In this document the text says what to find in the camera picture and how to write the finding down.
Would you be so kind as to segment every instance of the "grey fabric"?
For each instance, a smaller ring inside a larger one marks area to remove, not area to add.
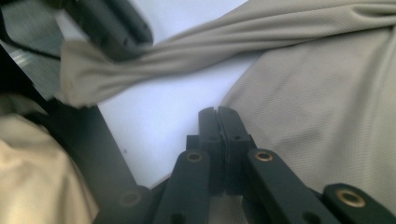
[[[194,71],[240,52],[394,24],[393,0],[250,0],[218,20],[146,48],[146,55],[126,63],[114,64],[84,42],[66,42],[58,97],[74,106],[94,105],[138,81]]]
[[[347,183],[396,214],[395,52],[393,28],[269,50],[223,105],[309,188]]]

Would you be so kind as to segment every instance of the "black plastic part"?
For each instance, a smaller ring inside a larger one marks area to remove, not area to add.
[[[250,149],[257,148],[256,143],[254,142],[253,136],[251,136],[251,134],[250,134],[249,137],[250,137]]]
[[[115,62],[137,58],[144,52],[141,45],[152,45],[148,26],[126,0],[70,0],[64,8]]]
[[[75,109],[56,100],[48,104],[48,115],[34,113],[26,118],[46,127],[66,150],[84,175],[100,208],[110,204],[114,195],[136,187],[97,106]]]
[[[251,149],[250,135],[236,111],[219,107],[225,144],[225,190],[229,195],[241,195],[245,186],[243,159]]]
[[[210,160],[202,150],[181,153],[168,180],[154,224],[207,223]]]
[[[243,198],[242,208],[248,224],[271,224],[271,219],[261,203],[254,203]]]
[[[144,187],[118,190],[113,201],[102,207],[93,224],[146,224],[149,223],[151,192]]]
[[[252,149],[246,172],[272,223],[339,223],[274,152]]]
[[[157,213],[158,207],[163,199],[163,193],[166,190],[166,186],[168,185],[168,180],[164,180],[161,184],[156,186],[154,189],[151,190],[151,206],[147,213],[148,223],[151,224],[154,221],[155,214]]]
[[[216,111],[213,107],[201,110],[199,117],[199,149],[210,156],[210,194],[220,195],[224,191],[224,154]]]
[[[187,135],[186,150],[199,149],[199,135]]]
[[[355,187],[346,184],[330,185],[324,189],[322,198],[324,204],[342,223],[396,223],[396,217],[388,209]]]

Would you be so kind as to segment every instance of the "textured fabric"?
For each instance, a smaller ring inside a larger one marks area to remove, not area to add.
[[[236,53],[394,24],[394,0],[250,0],[126,63],[109,62],[87,43],[66,42],[58,97],[74,106],[94,105],[140,80],[197,70]]]
[[[310,188],[363,189],[396,214],[396,31],[269,50],[223,105]]]
[[[96,204],[69,157],[42,129],[0,118],[0,223],[89,224]]]

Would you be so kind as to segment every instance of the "fabric fold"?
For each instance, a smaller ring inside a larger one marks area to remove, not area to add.
[[[396,24],[394,1],[250,0],[223,17],[146,48],[139,59],[110,62],[88,43],[65,42],[61,93],[73,106],[95,105],[136,82],[192,72],[237,53]]]

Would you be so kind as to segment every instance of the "folded fabric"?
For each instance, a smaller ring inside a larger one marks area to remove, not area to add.
[[[0,223],[92,223],[98,208],[58,143],[30,121],[0,118]]]
[[[240,52],[394,24],[396,3],[390,0],[250,0],[126,63],[110,62],[85,42],[66,42],[58,98],[73,106],[95,105],[138,81],[194,71]]]

